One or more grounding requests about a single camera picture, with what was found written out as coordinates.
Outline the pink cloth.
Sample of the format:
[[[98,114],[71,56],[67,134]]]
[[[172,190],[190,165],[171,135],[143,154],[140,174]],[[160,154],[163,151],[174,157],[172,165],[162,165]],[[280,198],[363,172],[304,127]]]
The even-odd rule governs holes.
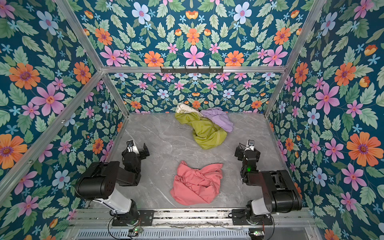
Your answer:
[[[193,169],[182,161],[177,168],[171,196],[184,206],[210,204],[220,193],[222,167],[223,164],[210,164]]]

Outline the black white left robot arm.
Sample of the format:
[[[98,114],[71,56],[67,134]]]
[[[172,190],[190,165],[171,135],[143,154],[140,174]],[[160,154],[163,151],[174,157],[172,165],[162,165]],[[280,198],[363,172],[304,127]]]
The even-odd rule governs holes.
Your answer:
[[[135,201],[126,198],[116,186],[137,186],[141,180],[142,160],[149,156],[146,145],[139,150],[133,140],[127,141],[121,162],[92,163],[86,169],[76,183],[76,195],[106,206],[117,218],[138,219],[140,214]]]

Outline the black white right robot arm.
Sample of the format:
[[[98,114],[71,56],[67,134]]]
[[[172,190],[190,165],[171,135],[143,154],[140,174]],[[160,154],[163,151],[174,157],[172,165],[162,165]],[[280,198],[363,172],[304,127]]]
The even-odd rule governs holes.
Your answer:
[[[235,150],[235,157],[242,162],[242,182],[247,186],[262,188],[261,198],[248,201],[241,212],[232,212],[234,220],[242,219],[250,225],[270,221],[272,214],[290,213],[303,208],[302,197],[288,171],[259,171],[257,163],[260,155],[253,141],[247,145],[240,143]]]

